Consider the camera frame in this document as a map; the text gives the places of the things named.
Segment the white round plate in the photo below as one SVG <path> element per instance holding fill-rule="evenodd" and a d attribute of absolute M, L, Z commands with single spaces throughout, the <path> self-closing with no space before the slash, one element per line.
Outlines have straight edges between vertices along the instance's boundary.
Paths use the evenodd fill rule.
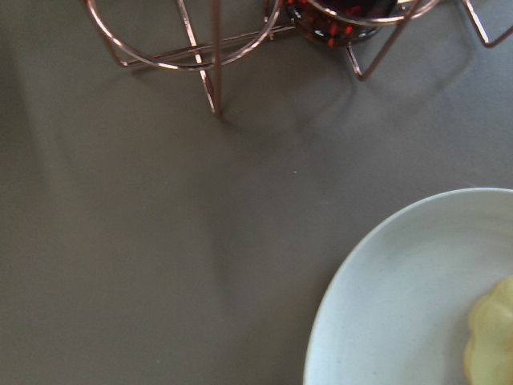
<path fill-rule="evenodd" d="M 398 211 L 333 276 L 306 384 L 464 384 L 467 315 L 512 273 L 512 192 L 468 188 Z"/>

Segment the glazed donut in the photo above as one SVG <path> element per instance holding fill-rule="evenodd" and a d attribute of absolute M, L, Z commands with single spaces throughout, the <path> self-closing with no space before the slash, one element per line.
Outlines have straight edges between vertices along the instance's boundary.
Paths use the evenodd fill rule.
<path fill-rule="evenodd" d="M 468 316 L 470 338 L 464 351 L 469 384 L 512 383 L 512 277 L 483 295 Z"/>

